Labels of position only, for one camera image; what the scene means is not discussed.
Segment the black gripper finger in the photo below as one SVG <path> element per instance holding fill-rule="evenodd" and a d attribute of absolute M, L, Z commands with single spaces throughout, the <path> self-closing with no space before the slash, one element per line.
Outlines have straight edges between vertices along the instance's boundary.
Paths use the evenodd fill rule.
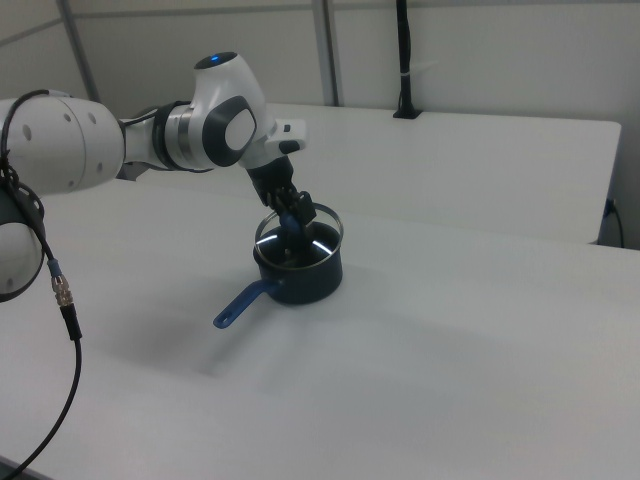
<path fill-rule="evenodd" d="M 273 189 L 264 194 L 263 203 L 278 216 L 292 215 L 296 192 L 293 189 Z"/>
<path fill-rule="evenodd" d="M 309 225 L 316 218 L 315 204 L 308 192 L 301 191 L 295 194 L 293 216 L 300 225 Z"/>

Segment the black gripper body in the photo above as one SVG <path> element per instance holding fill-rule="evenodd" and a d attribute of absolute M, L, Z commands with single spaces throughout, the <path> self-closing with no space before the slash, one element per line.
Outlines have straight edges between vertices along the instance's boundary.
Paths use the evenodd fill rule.
<path fill-rule="evenodd" d="M 287 155 L 278 157 L 264 166 L 248 169 L 247 173 L 262 203 L 268 190 L 293 189 L 298 192 L 292 181 L 294 168 Z"/>

